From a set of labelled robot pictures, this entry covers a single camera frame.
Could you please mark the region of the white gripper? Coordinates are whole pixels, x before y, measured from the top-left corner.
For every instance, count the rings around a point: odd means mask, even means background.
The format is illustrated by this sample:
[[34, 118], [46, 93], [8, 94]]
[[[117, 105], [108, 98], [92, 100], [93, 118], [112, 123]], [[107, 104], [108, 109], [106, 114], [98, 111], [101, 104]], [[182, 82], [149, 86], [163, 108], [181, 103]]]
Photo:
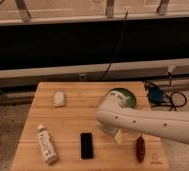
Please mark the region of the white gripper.
[[98, 122], [97, 125], [103, 133], [114, 136], [114, 140], [117, 144], [123, 142], [123, 133], [121, 129], [102, 122]]

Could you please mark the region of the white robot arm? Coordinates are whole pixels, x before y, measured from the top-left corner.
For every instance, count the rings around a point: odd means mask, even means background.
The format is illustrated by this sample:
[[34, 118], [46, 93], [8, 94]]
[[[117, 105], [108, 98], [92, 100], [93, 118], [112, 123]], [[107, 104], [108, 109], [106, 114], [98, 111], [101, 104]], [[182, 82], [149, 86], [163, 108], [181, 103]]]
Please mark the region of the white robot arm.
[[130, 90], [109, 90], [96, 110], [100, 128], [112, 136], [128, 129], [189, 144], [189, 112], [140, 110], [136, 104]]

